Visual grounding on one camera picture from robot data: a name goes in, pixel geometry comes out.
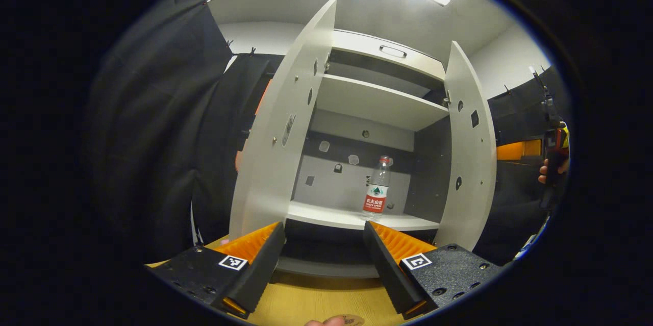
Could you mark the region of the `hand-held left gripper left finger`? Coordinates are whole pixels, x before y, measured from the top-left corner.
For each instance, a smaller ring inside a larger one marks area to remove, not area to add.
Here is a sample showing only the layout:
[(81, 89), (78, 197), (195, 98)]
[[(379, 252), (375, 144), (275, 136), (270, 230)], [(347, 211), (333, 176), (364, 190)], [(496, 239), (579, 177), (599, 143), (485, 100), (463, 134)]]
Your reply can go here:
[(247, 319), (271, 280), (285, 242), (284, 224), (278, 221), (216, 249), (192, 247), (147, 269), (184, 295)]

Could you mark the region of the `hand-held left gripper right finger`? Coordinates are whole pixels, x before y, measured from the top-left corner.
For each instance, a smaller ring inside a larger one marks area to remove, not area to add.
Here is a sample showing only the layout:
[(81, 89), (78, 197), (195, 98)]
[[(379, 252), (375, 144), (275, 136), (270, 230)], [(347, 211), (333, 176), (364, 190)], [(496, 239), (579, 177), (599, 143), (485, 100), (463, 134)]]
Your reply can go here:
[(363, 241), (394, 309), (405, 319), (449, 307), (503, 270), (461, 245), (435, 247), (375, 221), (365, 222)]

